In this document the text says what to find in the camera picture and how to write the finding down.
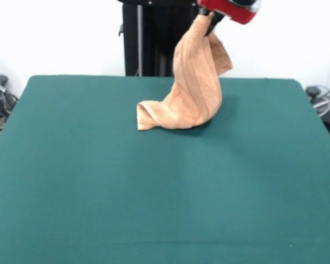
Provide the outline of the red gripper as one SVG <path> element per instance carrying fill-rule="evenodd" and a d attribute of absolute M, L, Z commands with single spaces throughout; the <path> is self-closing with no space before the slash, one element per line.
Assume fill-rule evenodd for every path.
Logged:
<path fill-rule="evenodd" d="M 261 1 L 198 0 L 199 15 L 210 16 L 211 23 L 205 33 L 208 36 L 224 17 L 239 24 L 247 24 L 255 17 L 261 7 Z"/>

